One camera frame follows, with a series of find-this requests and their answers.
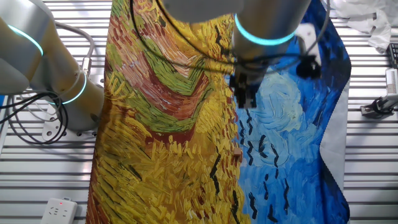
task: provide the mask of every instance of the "metal rail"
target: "metal rail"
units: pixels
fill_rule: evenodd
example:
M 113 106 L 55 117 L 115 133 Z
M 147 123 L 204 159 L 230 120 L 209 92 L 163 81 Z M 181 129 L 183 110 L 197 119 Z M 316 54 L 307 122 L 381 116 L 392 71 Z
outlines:
M 82 28 L 94 37 L 91 78 L 100 85 L 112 1 L 45 0 L 59 22 Z M 368 120 L 359 106 L 386 95 L 385 55 L 368 46 L 369 36 L 333 19 L 353 65 L 348 106 L 348 133 L 344 193 L 351 208 L 351 224 L 398 223 L 398 115 Z M 89 43 L 58 30 L 62 41 L 81 63 Z M 398 42 L 398 27 L 392 29 Z M 43 118 L 35 106 L 31 107 Z M 40 136 L 43 122 L 28 111 L 20 113 L 25 127 Z M 49 147 L 30 146 L 8 129 L 0 155 L 0 223 L 40 223 L 50 197 L 70 197 L 79 204 L 74 224 L 85 221 L 94 142 L 61 142 Z

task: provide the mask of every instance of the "cable bundle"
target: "cable bundle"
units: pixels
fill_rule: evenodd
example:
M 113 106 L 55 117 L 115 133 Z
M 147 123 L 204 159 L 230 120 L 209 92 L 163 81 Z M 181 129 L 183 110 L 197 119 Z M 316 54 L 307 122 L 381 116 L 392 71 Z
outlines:
M 25 127 L 23 127 L 21 121 L 19 120 L 18 117 L 18 112 L 21 112 L 22 110 L 24 110 L 25 108 L 28 108 L 31 104 L 35 103 L 37 100 L 41 100 L 44 97 L 49 97 L 52 99 L 52 101 L 55 103 L 55 106 L 58 108 L 58 113 L 57 116 L 58 118 L 52 121 L 56 121 L 59 120 L 61 125 L 63 126 L 60 127 L 58 129 L 58 132 L 56 133 L 56 135 L 49 139 L 48 141 L 39 141 L 38 139 L 36 139 L 35 137 L 33 137 L 33 135 L 31 135 Z M 62 100 L 59 98 L 59 96 L 55 93 L 51 93 L 51 92 L 45 92 L 45 93 L 38 93 L 35 96 L 31 96 L 29 98 L 23 99 L 20 102 L 15 102 L 14 101 L 14 96 L 10 96 L 7 99 L 7 103 L 5 106 L 0 106 L 0 109 L 5 109 L 6 110 L 6 117 L 0 121 L 0 124 L 4 124 L 6 121 L 10 121 L 11 118 L 15 117 L 17 124 L 21 127 L 21 129 L 25 132 L 26 135 L 28 135 L 28 137 L 30 137 L 30 139 L 26 139 L 24 137 L 22 137 L 22 134 L 18 133 L 18 131 L 16 130 L 16 127 L 14 126 L 13 122 L 9 122 L 9 125 L 11 127 L 11 129 L 14 131 L 14 133 L 24 142 L 29 143 L 29 144 L 37 144 L 37 145 L 44 145 L 44 144 L 53 144 L 56 143 L 57 141 L 59 141 L 61 139 L 61 137 L 63 136 L 64 132 L 67 130 L 68 128 L 68 113 L 67 110 L 65 108 L 65 106 L 62 104 Z

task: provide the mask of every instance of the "white cloth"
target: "white cloth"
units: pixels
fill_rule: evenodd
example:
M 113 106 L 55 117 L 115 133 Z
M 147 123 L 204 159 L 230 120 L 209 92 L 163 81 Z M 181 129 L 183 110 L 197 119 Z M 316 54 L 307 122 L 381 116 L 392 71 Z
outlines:
M 349 18 L 348 26 L 371 34 L 370 46 L 380 53 L 386 51 L 391 26 L 398 25 L 397 0 L 331 0 L 330 4 L 334 9 L 332 15 Z

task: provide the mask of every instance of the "glowing blue led ring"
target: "glowing blue led ring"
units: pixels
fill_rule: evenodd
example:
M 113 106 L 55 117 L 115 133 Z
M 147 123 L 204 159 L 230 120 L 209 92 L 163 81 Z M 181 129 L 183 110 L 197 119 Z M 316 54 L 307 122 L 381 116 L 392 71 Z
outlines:
M 30 40 L 34 45 L 36 45 L 36 47 L 39 49 L 40 53 L 41 53 L 42 56 L 43 56 L 43 48 L 40 46 L 39 43 L 37 43 L 36 40 L 34 40 L 31 36 L 27 35 L 27 34 L 24 33 L 23 31 L 21 31 L 21 30 L 15 28 L 15 27 L 13 27 L 13 26 L 11 26 L 11 25 L 8 25 L 8 27 L 10 27 L 10 29 L 12 29 L 12 31 L 14 31 L 15 33 L 17 33 L 17 34 L 19 34 L 19 35 L 25 37 L 25 38 L 28 39 L 28 40 Z
M 238 20 L 238 16 L 235 14 L 235 24 L 236 27 L 238 28 L 238 31 L 247 38 L 247 40 L 250 40 L 251 42 L 258 44 L 258 45 L 265 45 L 265 46 L 273 46 L 273 45 L 279 45 L 283 44 L 284 42 L 290 40 L 294 36 L 294 32 L 287 35 L 286 37 L 280 38 L 280 39 L 262 39 L 260 37 L 256 37 L 255 35 L 250 34 L 248 31 L 246 31 L 241 23 Z
M 84 77 L 85 77 L 85 84 L 83 85 L 83 88 L 80 90 L 79 94 L 77 94 L 75 97 L 73 97 L 73 99 L 68 100 L 66 102 L 63 102 L 62 103 L 63 105 L 73 102 L 75 99 L 77 99 L 84 92 L 84 90 L 86 88 L 86 84 L 87 84 L 87 77 L 85 75 L 84 75 Z

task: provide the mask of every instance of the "blue swirl pattern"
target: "blue swirl pattern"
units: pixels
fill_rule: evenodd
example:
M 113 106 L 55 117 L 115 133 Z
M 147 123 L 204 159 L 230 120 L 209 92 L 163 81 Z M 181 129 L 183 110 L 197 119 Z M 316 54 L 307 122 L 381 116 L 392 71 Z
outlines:
M 314 24 L 319 33 L 324 18 L 320 1 L 313 0 L 303 22 Z M 237 109 L 236 141 L 244 154 L 239 184 L 245 194 L 243 212 L 252 223 L 348 222 L 348 203 L 320 156 L 320 143 L 351 63 L 331 22 L 318 46 L 321 79 L 301 79 L 295 67 L 266 75 L 257 108 Z M 293 40 L 288 52 L 298 51 Z

